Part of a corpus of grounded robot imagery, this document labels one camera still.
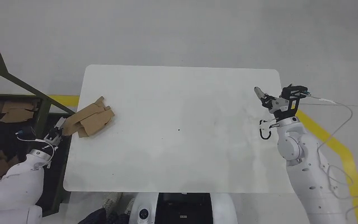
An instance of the person's foot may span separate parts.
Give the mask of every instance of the person's foot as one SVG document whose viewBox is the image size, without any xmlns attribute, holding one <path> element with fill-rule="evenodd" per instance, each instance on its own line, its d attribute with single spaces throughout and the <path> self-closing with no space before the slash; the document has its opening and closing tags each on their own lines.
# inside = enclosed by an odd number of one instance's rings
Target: person's foot
<svg viewBox="0 0 358 224">
<path fill-rule="evenodd" d="M 127 208 L 124 210 L 124 214 L 127 214 L 128 216 L 130 216 L 130 212 L 132 211 L 132 207 L 133 207 L 133 203 L 134 203 L 135 198 L 132 198 L 128 205 Z"/>
<path fill-rule="evenodd" d="M 106 210 L 106 216 L 108 217 L 113 209 L 117 206 L 119 200 L 122 197 L 122 192 L 111 192 L 107 195 L 101 208 Z"/>
</svg>

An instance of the cardboard pile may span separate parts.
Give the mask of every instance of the cardboard pile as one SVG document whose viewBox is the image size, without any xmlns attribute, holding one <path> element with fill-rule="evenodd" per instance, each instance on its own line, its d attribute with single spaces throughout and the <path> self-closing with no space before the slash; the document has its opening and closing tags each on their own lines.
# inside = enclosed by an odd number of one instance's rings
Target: cardboard pile
<svg viewBox="0 0 358 224">
<path fill-rule="evenodd" d="M 37 110 L 38 100 L 32 101 L 2 101 L 0 102 L 0 111 L 5 114 L 0 122 L 18 123 L 24 122 L 34 116 Z"/>
<path fill-rule="evenodd" d="M 0 150 L 0 177 L 2 177 L 6 172 L 13 166 L 18 164 L 17 156 L 13 157 L 9 161 L 7 161 L 7 156 L 5 156 L 4 152 Z"/>
<path fill-rule="evenodd" d="M 80 138 L 88 137 L 104 128 L 114 116 L 109 106 L 105 106 L 101 96 L 95 103 L 83 108 L 66 119 L 62 134 L 70 136 L 78 132 Z"/>
</svg>

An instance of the sneaker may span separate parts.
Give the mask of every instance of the sneaker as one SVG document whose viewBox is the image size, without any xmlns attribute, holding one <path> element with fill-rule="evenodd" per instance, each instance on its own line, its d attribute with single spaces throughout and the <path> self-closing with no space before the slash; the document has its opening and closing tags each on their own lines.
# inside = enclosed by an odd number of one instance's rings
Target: sneaker
<svg viewBox="0 0 358 224">
<path fill-rule="evenodd" d="M 132 207 L 133 207 L 134 200 L 135 200 L 135 198 L 132 198 L 132 199 L 129 201 L 129 203 L 128 203 L 128 205 L 127 205 L 127 208 L 126 208 L 125 211 L 124 211 L 124 214 L 127 214 L 128 216 L 130 216 L 130 212 L 132 211 Z"/>
<path fill-rule="evenodd" d="M 122 197 L 122 192 L 111 192 L 107 195 L 101 208 L 106 210 L 106 216 L 108 217 L 113 209 L 117 206 L 119 200 Z"/>
</svg>

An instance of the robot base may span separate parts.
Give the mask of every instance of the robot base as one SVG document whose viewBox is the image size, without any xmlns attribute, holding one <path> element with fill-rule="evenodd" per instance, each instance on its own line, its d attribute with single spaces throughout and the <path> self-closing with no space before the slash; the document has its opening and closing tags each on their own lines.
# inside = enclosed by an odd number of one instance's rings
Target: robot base
<svg viewBox="0 0 358 224">
<path fill-rule="evenodd" d="M 238 224 L 234 203 L 221 193 L 138 193 L 129 224 Z"/>
</svg>

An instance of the dark metal frame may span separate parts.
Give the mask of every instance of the dark metal frame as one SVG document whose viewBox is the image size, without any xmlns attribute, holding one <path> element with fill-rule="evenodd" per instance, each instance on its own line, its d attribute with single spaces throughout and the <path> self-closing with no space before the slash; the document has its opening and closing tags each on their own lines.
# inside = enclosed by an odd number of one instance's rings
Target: dark metal frame
<svg viewBox="0 0 358 224">
<path fill-rule="evenodd" d="M 4 59 L 2 58 L 1 53 L 0 53 L 0 76 L 6 78 L 10 82 L 13 82 L 14 84 L 16 84 L 18 86 L 24 88 L 25 90 L 28 90 L 29 92 L 34 94 L 36 97 L 41 99 L 41 104 L 40 104 L 39 112 L 36 117 L 36 123 L 35 123 L 35 128 L 34 128 L 36 137 L 41 138 L 41 136 L 43 134 L 43 130 L 45 127 L 45 123 L 46 123 L 48 114 L 50 112 L 51 105 L 57 106 L 58 108 L 66 111 L 69 115 L 74 114 L 74 112 L 72 110 L 68 109 L 66 106 L 60 104 L 56 100 L 53 100 L 46 94 L 40 92 L 39 90 L 37 90 L 37 89 L 33 88 L 32 86 L 30 86 L 29 84 L 27 84 L 26 82 L 13 76 L 12 74 L 10 74 L 6 68 L 6 65 L 5 65 Z M 17 96 L 31 97 L 31 96 L 27 96 L 27 95 L 17 95 Z"/>
</svg>

